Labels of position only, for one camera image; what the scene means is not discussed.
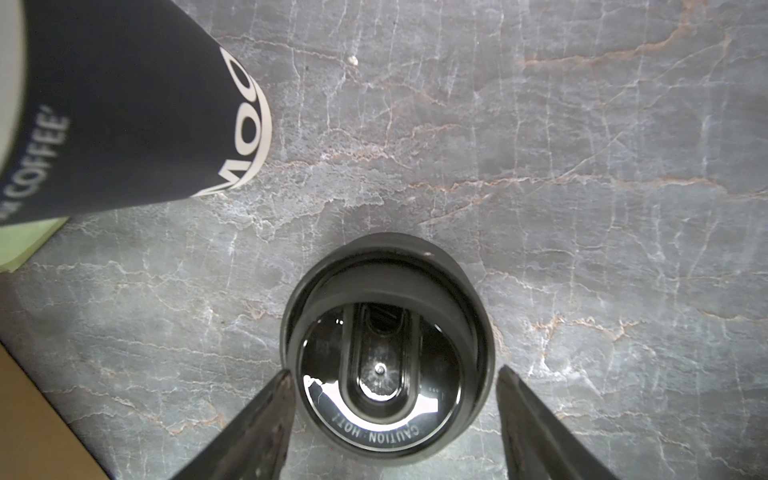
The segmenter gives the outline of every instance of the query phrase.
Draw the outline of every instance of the white logo lettering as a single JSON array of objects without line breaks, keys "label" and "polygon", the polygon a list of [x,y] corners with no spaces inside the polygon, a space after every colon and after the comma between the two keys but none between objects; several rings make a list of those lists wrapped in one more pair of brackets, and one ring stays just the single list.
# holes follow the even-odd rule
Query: white logo lettering
[{"label": "white logo lettering", "polygon": [[[51,168],[49,159],[58,157],[54,146],[63,145],[67,139],[69,119],[54,115],[53,109],[40,105],[35,117],[37,127],[32,130],[26,153],[19,162],[21,166],[11,176],[11,181],[2,188],[7,198],[26,198],[37,193],[40,185],[48,178]],[[7,220],[21,207],[18,201],[3,201],[0,204],[0,220]]]},{"label": "white logo lettering", "polygon": [[[243,140],[243,122],[247,118],[250,118],[256,125],[256,135],[249,142]],[[260,124],[261,120],[259,120],[259,115],[256,113],[256,108],[253,108],[253,105],[246,102],[240,104],[240,108],[237,109],[237,118],[235,119],[235,149],[237,149],[238,154],[246,157],[252,154],[256,147],[259,146],[259,140],[261,140]]]},{"label": "white logo lettering", "polygon": [[[243,97],[246,100],[256,101],[256,82],[253,81],[250,75],[248,75],[248,72],[245,71],[245,68],[240,65],[237,59],[230,55],[228,51],[224,50],[223,47],[221,47],[221,54],[224,57],[224,61],[227,63],[227,68],[230,69],[230,75],[232,75],[232,80],[234,80],[237,90],[240,90],[240,93],[243,94]],[[240,81],[240,77],[235,73],[234,67],[240,69],[240,72],[248,80],[248,86],[243,85],[243,82]]]},{"label": "white logo lettering", "polygon": [[[200,190],[195,195],[193,195],[193,197],[215,194],[216,192],[227,188],[239,187],[240,185],[249,181],[251,178],[255,177],[261,166],[264,164],[264,161],[266,160],[266,154],[270,149],[270,144],[272,143],[272,117],[270,115],[270,107],[266,102],[266,98],[264,98],[264,92],[261,91],[261,88],[259,88],[259,85],[253,79],[253,77],[248,75],[248,73],[245,71],[245,68],[243,68],[237,59],[235,59],[235,57],[230,55],[230,53],[223,48],[220,48],[220,51],[221,56],[224,58],[224,63],[227,64],[227,69],[230,72],[232,81],[234,82],[240,94],[243,95],[243,98],[247,100],[247,102],[240,104],[237,109],[237,115],[235,116],[235,150],[238,154],[243,155],[244,157],[253,154],[253,152],[256,152],[256,155],[251,161],[237,161],[239,162],[237,168],[232,168],[232,164],[229,163],[234,162],[234,160],[225,161],[221,170],[219,170],[219,175],[226,179],[227,182],[215,187],[204,188],[203,190]],[[240,77],[237,75],[235,68],[240,70],[242,78],[245,78],[247,84],[244,84],[240,80]],[[255,101],[259,102],[258,105],[260,107],[261,117],[259,117],[259,114],[256,112],[256,108],[252,105],[252,103]],[[250,141],[246,141],[243,138],[244,122],[248,119],[252,120],[256,125],[256,133],[253,136],[253,139]],[[238,177],[232,173],[232,171],[242,170],[245,171],[245,174],[242,177]]]},{"label": "white logo lettering", "polygon": [[224,162],[224,166],[219,170],[219,176],[222,177],[226,182],[223,184],[218,184],[214,187],[208,187],[204,188],[203,190],[200,190],[197,192],[194,196],[198,197],[200,195],[207,195],[212,194],[214,192],[217,192],[219,190],[223,190],[225,188],[231,187],[237,181],[240,179],[237,175],[233,174],[233,171],[243,171],[248,170],[248,167],[250,167],[250,162],[248,161],[242,161],[242,160],[227,160]]}]

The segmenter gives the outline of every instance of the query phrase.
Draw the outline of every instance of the marble countertop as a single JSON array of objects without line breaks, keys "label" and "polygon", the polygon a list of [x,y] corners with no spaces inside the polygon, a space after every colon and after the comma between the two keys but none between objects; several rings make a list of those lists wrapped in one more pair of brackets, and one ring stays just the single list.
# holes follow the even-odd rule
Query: marble countertop
[{"label": "marble countertop", "polygon": [[[196,455],[279,369],[302,274],[378,231],[460,262],[498,364],[620,478],[768,475],[765,2],[180,6],[266,92],[261,173],[0,276],[0,340],[114,478]],[[283,478],[501,479],[498,428],[491,400],[377,468],[298,421]]]}]

